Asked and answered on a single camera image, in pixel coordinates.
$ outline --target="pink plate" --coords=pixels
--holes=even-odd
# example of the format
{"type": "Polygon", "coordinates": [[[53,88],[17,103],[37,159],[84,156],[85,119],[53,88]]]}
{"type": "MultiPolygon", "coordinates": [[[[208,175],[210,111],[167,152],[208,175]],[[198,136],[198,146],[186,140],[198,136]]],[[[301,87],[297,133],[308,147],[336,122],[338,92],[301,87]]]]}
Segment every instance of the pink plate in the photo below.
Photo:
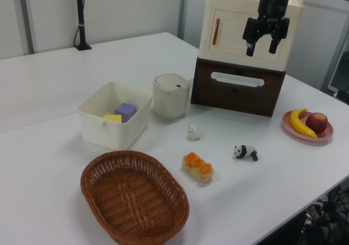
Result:
{"type": "MultiPolygon", "coordinates": [[[[290,114],[291,111],[286,112],[283,117],[282,117],[282,124],[284,125],[284,128],[290,132],[291,134],[293,134],[294,136],[302,139],[302,140],[308,140],[308,141],[325,141],[327,139],[329,139],[332,134],[333,134],[333,127],[332,125],[328,122],[327,124],[327,128],[325,129],[324,132],[320,133],[320,134],[316,134],[317,135],[317,139],[316,138],[311,138],[311,137],[307,137],[307,136],[303,136],[302,134],[299,134],[298,132],[295,131],[295,129],[292,127],[292,125],[290,124],[290,114]]],[[[299,119],[305,124],[306,118],[311,114],[311,112],[304,112],[302,114],[299,115],[299,119]]]]}

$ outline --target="canister lid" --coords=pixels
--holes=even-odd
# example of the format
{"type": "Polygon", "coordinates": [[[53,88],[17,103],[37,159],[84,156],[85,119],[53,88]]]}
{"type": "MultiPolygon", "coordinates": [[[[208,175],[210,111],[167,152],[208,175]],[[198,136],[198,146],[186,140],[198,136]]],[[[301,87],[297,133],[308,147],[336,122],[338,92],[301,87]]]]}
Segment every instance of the canister lid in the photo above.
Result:
{"type": "Polygon", "coordinates": [[[165,74],[155,78],[155,83],[160,88],[169,91],[178,91],[189,88],[188,81],[177,74],[165,74]]]}

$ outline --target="panda figurine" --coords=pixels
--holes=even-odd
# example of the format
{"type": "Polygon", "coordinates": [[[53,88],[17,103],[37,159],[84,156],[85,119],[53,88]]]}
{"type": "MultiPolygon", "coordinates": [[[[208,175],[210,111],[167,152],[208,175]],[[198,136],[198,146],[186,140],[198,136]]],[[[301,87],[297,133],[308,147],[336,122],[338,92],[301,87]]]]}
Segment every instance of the panda figurine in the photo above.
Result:
{"type": "Polygon", "coordinates": [[[257,150],[255,148],[245,145],[241,145],[239,147],[235,146],[234,156],[237,159],[242,159],[246,155],[251,156],[255,162],[258,160],[257,150]]]}

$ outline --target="wicker basket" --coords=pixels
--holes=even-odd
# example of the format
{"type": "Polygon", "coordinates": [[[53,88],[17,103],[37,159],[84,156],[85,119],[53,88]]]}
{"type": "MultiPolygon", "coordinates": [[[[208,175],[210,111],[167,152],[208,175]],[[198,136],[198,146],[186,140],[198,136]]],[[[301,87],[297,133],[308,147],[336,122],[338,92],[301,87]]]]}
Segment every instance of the wicker basket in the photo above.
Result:
{"type": "Polygon", "coordinates": [[[136,151],[105,153],[84,169],[81,189],[93,214],[120,245],[157,245],[189,216],[183,188],[155,158],[136,151]]]}

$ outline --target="red apple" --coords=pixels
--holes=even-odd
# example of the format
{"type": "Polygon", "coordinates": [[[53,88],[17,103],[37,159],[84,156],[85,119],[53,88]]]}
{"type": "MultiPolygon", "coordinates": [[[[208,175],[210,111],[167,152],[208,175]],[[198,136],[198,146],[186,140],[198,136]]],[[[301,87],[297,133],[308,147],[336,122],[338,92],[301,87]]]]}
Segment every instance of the red apple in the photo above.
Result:
{"type": "Polygon", "coordinates": [[[305,125],[311,128],[316,134],[322,133],[327,128],[327,117],[319,112],[314,112],[306,118],[305,125]]]}

